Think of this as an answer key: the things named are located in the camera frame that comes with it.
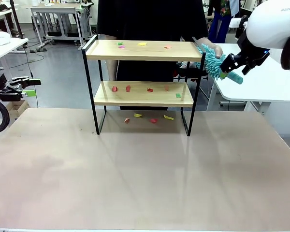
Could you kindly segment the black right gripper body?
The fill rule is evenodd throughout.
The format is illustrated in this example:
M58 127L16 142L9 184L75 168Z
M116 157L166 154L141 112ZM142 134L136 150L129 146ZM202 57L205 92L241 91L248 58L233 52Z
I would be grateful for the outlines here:
M260 54L247 54L240 52L237 55L234 55L235 63L238 66L248 65L249 67L260 66L268 58L268 52L262 52Z

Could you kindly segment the person's left hand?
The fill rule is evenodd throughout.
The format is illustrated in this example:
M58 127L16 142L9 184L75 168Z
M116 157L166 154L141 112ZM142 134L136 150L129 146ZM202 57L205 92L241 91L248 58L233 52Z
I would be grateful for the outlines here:
M214 50L216 58L220 58L223 55L223 50L219 45L209 42L208 47Z

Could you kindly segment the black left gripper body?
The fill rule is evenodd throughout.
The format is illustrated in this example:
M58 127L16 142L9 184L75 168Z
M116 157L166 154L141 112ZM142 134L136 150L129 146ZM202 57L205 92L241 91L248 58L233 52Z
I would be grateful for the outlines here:
M1 101L20 101L22 99L22 86L20 84L4 84L0 87Z

